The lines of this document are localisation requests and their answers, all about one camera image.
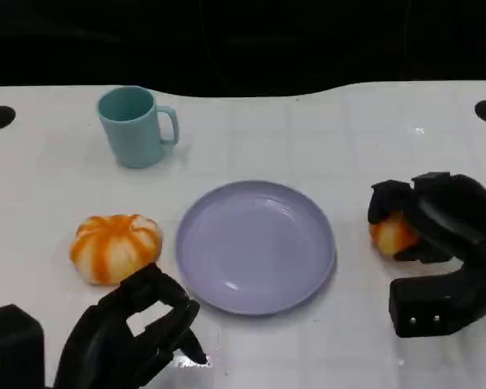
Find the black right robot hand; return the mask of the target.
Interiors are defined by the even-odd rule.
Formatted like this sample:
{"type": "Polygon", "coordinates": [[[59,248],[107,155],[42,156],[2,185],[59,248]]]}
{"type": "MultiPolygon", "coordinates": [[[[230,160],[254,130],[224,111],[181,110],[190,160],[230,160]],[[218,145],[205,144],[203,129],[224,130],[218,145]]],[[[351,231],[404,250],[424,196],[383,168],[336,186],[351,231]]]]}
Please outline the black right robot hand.
{"type": "Polygon", "coordinates": [[[369,232],[399,262],[486,263],[486,189],[463,174],[430,172],[372,186],[369,232]]]}

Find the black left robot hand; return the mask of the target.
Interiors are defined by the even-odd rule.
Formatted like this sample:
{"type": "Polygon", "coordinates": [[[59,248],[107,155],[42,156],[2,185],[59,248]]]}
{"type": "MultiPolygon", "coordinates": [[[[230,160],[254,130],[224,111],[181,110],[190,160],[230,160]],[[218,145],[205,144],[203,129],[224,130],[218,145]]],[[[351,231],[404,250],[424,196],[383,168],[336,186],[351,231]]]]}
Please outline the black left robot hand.
{"type": "Polygon", "coordinates": [[[140,388],[181,351],[192,362],[207,364],[191,330],[200,305],[155,263],[136,271],[76,323],[62,350],[56,388],[140,388]],[[157,302],[171,310],[134,335],[128,318],[157,302]]]}

